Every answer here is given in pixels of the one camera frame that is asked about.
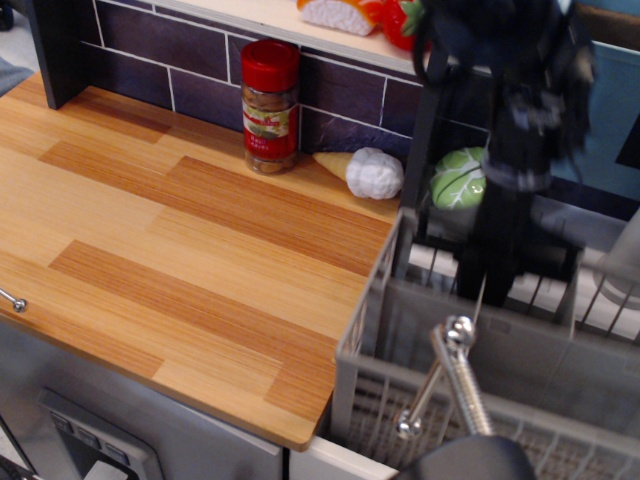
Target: spice jar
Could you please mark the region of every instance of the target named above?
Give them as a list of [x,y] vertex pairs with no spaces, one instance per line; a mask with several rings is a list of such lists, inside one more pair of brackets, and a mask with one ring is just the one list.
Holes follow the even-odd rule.
[[259,40],[242,49],[245,158],[262,174],[293,168],[298,156],[298,70],[293,45]]

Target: shelf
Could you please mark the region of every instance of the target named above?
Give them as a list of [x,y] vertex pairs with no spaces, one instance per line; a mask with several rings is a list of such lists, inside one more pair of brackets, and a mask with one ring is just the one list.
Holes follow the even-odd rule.
[[391,45],[379,30],[361,37],[305,23],[294,0],[151,0],[148,3],[413,74],[410,53]]

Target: gray plastic basket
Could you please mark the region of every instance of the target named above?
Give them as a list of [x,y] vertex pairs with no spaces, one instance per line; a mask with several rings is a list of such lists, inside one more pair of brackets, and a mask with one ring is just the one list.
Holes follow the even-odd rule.
[[[446,385],[430,401],[422,435],[396,435],[395,416],[434,359],[430,330],[475,308],[450,293],[452,278],[411,280],[414,231],[412,212],[401,210],[338,345],[331,413],[334,438],[394,468],[466,435]],[[540,479],[638,479],[640,352],[576,331],[575,295],[566,285],[555,312],[523,309],[533,316],[483,307],[471,365],[497,431],[524,447]]]

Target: toy food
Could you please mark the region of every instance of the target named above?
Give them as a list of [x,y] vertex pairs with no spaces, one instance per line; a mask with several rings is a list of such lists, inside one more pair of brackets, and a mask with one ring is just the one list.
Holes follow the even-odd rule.
[[420,0],[386,0],[382,8],[382,33],[396,47],[411,51],[423,16]]
[[356,197],[376,200],[393,198],[404,183],[400,160],[379,148],[361,148],[355,153],[314,153],[313,158],[346,181]]
[[380,23],[383,0],[298,0],[305,22],[369,35]]
[[486,188],[481,162],[483,147],[464,148],[445,155],[431,178],[431,198],[437,208],[455,210],[479,205]]

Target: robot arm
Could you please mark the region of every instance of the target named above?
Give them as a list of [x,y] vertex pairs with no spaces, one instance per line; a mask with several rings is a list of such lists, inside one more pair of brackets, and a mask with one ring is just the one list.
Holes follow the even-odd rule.
[[522,272],[531,236],[533,196],[551,184],[551,163],[584,146],[594,80],[591,40],[571,2],[558,0],[422,0],[414,63],[431,40],[461,71],[489,67],[494,79],[487,188],[460,254],[458,294],[501,305]]

